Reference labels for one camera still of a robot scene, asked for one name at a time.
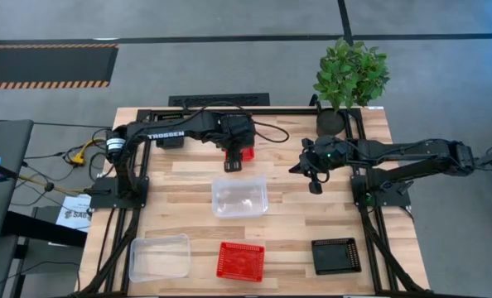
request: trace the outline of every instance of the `green plant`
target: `green plant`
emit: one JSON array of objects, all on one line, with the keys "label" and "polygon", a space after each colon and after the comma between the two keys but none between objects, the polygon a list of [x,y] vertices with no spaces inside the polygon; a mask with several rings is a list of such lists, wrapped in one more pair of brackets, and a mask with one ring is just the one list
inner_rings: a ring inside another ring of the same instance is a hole
[{"label": "green plant", "polygon": [[362,41],[349,46],[343,38],[334,47],[327,48],[327,55],[320,59],[321,71],[316,75],[314,89],[320,92],[320,100],[328,100],[334,110],[342,103],[347,108],[357,103],[366,106],[371,99],[382,95],[389,81],[386,54],[378,54],[378,47],[368,50]]}]

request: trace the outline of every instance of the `wooden table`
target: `wooden table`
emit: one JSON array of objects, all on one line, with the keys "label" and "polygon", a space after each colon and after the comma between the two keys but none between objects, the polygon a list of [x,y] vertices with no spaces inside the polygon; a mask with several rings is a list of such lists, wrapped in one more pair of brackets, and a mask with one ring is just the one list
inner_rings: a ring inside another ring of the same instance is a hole
[{"label": "wooden table", "polygon": [[[113,126],[134,121],[137,110],[120,108]],[[362,108],[362,115],[368,139],[392,142],[383,109]],[[181,149],[164,151],[152,146],[147,173],[151,183],[150,194],[147,206],[141,212],[137,236],[159,238],[187,234],[191,240],[191,271],[185,278],[131,283],[129,295],[373,293],[364,232],[350,189],[350,168],[332,171],[330,181],[323,185],[322,195],[308,192],[307,178],[288,173],[288,169],[298,162],[301,139],[316,138],[316,116],[256,115],[254,119],[286,129],[290,139],[283,144],[275,144],[256,137],[255,159],[244,162],[243,170],[237,173],[224,173],[224,154],[213,143],[202,144],[186,138],[185,146]],[[267,137],[283,138],[280,132],[270,127],[258,126],[257,129]],[[390,162],[381,166],[392,168],[397,164]],[[241,178],[261,174],[268,180],[267,214],[251,219],[217,219],[213,215],[211,181],[214,178]],[[399,208],[384,208],[383,212],[393,255],[415,282],[428,288],[412,220]],[[110,210],[105,209],[93,215],[80,267],[83,286],[95,274],[109,213]],[[103,260],[108,257],[112,245],[115,217],[109,230]],[[311,240],[328,238],[355,238],[362,272],[317,276],[312,263]],[[266,248],[261,283],[216,277],[219,246],[223,241],[258,244]],[[383,287],[388,288],[383,259],[378,251],[377,254]],[[123,260],[124,256],[121,256],[114,290],[120,287]]]}]

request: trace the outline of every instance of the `hazard stripe tape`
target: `hazard stripe tape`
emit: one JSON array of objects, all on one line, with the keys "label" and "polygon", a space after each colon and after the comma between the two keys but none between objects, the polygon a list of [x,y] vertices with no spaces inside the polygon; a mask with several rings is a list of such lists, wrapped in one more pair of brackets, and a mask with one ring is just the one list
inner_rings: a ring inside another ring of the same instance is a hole
[{"label": "hazard stripe tape", "polygon": [[62,82],[0,82],[1,89],[73,89],[106,88],[109,81],[62,81]]},{"label": "hazard stripe tape", "polygon": [[119,48],[117,44],[83,44],[83,45],[0,45],[0,49],[67,49],[67,48]]}]

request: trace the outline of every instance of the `black pot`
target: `black pot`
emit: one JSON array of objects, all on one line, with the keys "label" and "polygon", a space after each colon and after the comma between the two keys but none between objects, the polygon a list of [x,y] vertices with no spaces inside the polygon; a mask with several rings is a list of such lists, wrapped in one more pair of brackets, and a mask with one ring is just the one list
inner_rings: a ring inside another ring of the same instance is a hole
[{"label": "black pot", "polygon": [[344,116],[332,108],[322,109],[316,118],[318,137],[335,136],[345,129]]}]

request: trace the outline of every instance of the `clear plastic container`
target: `clear plastic container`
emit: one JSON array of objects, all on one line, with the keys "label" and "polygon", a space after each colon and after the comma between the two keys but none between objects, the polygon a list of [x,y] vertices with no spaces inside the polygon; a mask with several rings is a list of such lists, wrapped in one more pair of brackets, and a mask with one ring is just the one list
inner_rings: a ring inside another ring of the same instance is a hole
[{"label": "clear plastic container", "polygon": [[135,238],[130,245],[132,282],[185,277],[191,269],[191,245],[185,234],[163,238]]},{"label": "clear plastic container", "polygon": [[219,218],[254,217],[268,211],[266,178],[215,179],[213,192],[213,213]]}]

